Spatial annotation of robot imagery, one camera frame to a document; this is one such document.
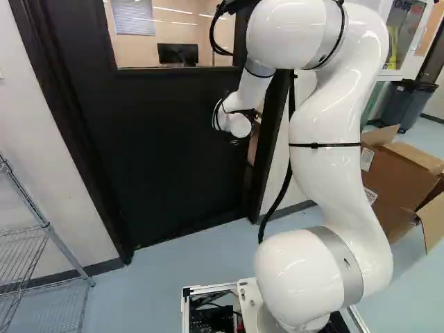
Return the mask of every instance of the cardboard box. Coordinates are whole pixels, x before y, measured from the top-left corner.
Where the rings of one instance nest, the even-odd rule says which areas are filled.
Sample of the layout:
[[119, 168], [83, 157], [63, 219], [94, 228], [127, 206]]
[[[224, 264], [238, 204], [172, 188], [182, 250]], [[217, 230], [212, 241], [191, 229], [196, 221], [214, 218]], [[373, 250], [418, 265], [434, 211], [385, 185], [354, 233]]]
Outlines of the cardboard box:
[[402, 142], [399, 126], [361, 135], [367, 197], [391, 243], [422, 222], [427, 252], [444, 235], [444, 161]]

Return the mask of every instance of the door window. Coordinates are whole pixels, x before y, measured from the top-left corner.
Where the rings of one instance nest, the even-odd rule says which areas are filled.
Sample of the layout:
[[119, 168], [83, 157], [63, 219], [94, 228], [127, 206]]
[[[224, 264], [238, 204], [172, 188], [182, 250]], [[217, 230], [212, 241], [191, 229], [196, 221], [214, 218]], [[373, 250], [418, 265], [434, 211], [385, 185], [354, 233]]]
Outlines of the door window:
[[[215, 54], [210, 24], [220, 0], [103, 0], [118, 68], [232, 66]], [[216, 23], [214, 37], [233, 52], [235, 15]]]

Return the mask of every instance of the black door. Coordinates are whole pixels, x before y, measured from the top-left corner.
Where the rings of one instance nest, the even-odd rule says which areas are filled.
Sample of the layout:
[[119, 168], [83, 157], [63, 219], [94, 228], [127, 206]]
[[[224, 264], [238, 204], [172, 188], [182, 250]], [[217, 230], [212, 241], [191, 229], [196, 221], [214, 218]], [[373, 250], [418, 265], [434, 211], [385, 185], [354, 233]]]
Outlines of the black door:
[[118, 69], [102, 0], [40, 3], [133, 243], [244, 216], [247, 147], [210, 125], [241, 70]]

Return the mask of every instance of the white label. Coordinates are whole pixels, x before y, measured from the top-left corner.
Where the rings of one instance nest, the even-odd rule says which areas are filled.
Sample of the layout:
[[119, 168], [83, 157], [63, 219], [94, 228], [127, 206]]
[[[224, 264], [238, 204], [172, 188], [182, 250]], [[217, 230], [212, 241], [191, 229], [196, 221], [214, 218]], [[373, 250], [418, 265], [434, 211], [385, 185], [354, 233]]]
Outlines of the white label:
[[361, 153], [361, 170], [367, 171], [370, 170], [370, 166], [372, 165], [373, 158], [375, 156], [375, 152], [364, 148]]
[[364, 187], [364, 190], [366, 191], [367, 199], [368, 202], [370, 203], [370, 206], [373, 205], [373, 203], [375, 203], [377, 199], [377, 194], [366, 187]]

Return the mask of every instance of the computer monitor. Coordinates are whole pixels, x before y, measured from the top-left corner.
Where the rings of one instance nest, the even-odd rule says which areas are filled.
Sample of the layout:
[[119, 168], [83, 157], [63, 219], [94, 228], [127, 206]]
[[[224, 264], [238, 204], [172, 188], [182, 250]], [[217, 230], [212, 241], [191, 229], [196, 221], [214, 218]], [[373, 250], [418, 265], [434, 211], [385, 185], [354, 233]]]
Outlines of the computer monitor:
[[161, 64], [183, 64], [194, 67], [199, 63], [197, 44], [157, 43], [157, 52]]

